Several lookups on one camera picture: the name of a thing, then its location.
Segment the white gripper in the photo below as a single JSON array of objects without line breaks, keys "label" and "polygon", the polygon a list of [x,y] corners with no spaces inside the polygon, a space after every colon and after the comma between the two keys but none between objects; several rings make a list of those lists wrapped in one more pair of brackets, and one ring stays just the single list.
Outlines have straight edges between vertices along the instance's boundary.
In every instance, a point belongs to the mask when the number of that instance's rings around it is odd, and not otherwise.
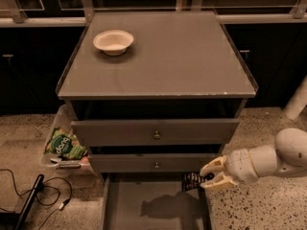
[{"label": "white gripper", "polygon": [[200,176],[205,178],[201,183],[205,190],[228,189],[238,184],[253,183],[259,179],[247,149],[237,149],[228,156],[223,155],[213,159],[201,168]]}]

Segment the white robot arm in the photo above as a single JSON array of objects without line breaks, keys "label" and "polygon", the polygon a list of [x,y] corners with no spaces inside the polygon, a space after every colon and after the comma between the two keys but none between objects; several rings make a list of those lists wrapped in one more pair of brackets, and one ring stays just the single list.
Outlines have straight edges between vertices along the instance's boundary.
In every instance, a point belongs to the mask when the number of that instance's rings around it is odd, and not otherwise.
[{"label": "white robot arm", "polygon": [[261,177],[302,177],[307,173],[307,132],[298,128],[280,130],[273,145],[237,149],[215,158],[200,170],[214,174],[201,183],[206,191],[256,182]]}]

